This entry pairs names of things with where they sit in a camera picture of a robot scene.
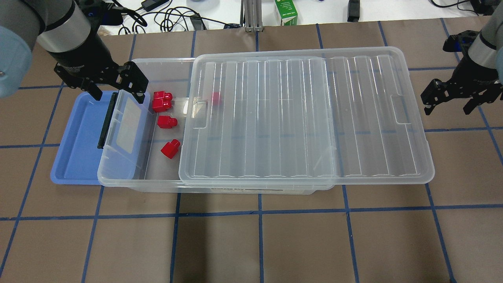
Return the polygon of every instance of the transparent storage box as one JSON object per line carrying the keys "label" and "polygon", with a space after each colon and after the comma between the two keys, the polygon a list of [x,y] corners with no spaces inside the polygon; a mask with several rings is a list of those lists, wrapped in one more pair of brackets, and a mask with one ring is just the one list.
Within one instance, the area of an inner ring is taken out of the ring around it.
{"label": "transparent storage box", "polygon": [[[121,91],[98,179],[152,192],[310,194],[433,178],[402,52],[394,47],[136,59],[145,103]],[[156,125],[154,91],[174,96]],[[182,143],[172,160],[160,149]]]}

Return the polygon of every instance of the brown table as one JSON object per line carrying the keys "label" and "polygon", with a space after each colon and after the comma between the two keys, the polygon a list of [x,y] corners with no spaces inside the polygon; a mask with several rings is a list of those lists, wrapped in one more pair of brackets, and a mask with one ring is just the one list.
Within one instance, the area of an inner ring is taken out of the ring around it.
{"label": "brown table", "polygon": [[[416,95],[447,80],[448,33],[487,17],[108,36],[116,62],[204,53],[390,45]],[[425,185],[336,186],[309,196],[157,194],[55,185],[51,170],[80,90],[35,47],[0,100],[1,283],[498,282],[503,278],[503,104],[423,115],[436,176]]]}

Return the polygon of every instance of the light blue joint cap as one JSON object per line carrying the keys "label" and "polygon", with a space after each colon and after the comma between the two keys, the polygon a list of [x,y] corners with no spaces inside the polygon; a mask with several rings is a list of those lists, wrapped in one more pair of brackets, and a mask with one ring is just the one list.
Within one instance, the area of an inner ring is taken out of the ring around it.
{"label": "light blue joint cap", "polygon": [[30,68],[32,52],[26,42],[0,26],[0,98],[15,93]]}
{"label": "light blue joint cap", "polygon": [[499,82],[503,83],[503,48],[500,48],[496,56],[496,70],[499,75]]}

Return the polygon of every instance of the blue plastic tray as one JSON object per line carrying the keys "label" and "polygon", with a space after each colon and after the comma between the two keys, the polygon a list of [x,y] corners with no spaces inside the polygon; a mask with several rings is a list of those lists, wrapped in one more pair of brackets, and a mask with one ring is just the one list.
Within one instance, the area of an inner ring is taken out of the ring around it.
{"label": "blue plastic tray", "polygon": [[97,172],[103,150],[97,145],[112,93],[103,92],[101,100],[96,101],[84,92],[75,100],[52,166],[51,180],[54,183],[100,184]]}

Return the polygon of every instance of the green box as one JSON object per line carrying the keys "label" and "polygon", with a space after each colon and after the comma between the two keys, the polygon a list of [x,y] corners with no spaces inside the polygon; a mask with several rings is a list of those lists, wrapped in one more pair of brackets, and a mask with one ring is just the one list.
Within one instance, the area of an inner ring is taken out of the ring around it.
{"label": "green box", "polygon": [[276,12],[282,26],[296,26],[299,14],[293,0],[275,0]]}

